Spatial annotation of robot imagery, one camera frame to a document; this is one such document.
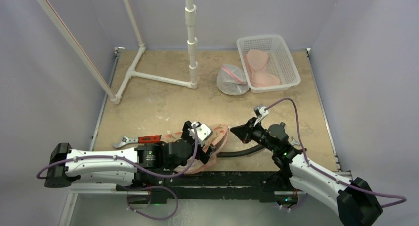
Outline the pink bra from bag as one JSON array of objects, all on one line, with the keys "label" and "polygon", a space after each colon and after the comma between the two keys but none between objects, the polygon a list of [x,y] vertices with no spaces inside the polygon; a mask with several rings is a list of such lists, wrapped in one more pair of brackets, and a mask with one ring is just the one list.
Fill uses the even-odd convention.
[{"label": "pink bra from bag", "polygon": [[183,174],[189,175],[189,174],[199,173],[209,167],[214,166],[217,162],[217,157],[221,153],[221,150],[226,145],[226,142],[218,142],[217,144],[213,142],[213,145],[215,147],[215,154],[213,154],[209,158],[207,163],[204,164],[201,160],[197,160],[197,159],[193,159],[193,160],[188,159],[186,166],[179,165],[178,167],[174,169],[174,171],[176,173],[183,173]]}]

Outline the floral mesh laundry bag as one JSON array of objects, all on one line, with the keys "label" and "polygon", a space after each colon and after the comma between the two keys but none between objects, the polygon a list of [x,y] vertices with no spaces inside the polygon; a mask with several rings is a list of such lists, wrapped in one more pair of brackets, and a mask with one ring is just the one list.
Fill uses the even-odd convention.
[{"label": "floral mesh laundry bag", "polygon": [[[212,130],[212,135],[205,140],[205,147],[206,150],[210,144],[215,147],[215,154],[218,154],[223,149],[224,145],[228,141],[229,136],[229,127],[226,124],[218,124],[218,125],[211,125],[210,129]],[[175,142],[178,139],[181,139],[182,131],[174,132],[174,133],[167,133],[162,135],[161,141],[163,142]]]}]

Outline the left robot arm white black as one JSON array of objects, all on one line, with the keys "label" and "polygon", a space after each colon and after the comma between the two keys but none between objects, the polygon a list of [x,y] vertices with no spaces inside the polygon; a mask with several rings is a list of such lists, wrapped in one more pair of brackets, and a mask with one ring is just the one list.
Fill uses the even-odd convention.
[{"label": "left robot arm white black", "polygon": [[181,138],[174,142],[150,140],[144,145],[113,151],[84,151],[60,143],[49,165],[36,175],[47,188],[65,188],[73,182],[112,183],[136,191],[147,184],[185,174],[195,160],[206,163],[214,147],[205,148],[212,129],[200,122],[184,123]]}]

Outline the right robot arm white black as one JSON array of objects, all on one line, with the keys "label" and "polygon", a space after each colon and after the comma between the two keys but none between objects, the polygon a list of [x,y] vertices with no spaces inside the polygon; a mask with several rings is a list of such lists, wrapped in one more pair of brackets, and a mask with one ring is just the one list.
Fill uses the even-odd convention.
[{"label": "right robot arm white black", "polygon": [[306,192],[334,210],[345,226],[371,226],[383,213],[365,180],[352,180],[331,172],[305,157],[303,149],[293,147],[285,123],[265,129],[253,117],[230,131],[242,143],[255,141],[272,152],[279,171],[266,179],[266,183],[284,190],[294,188]]}]

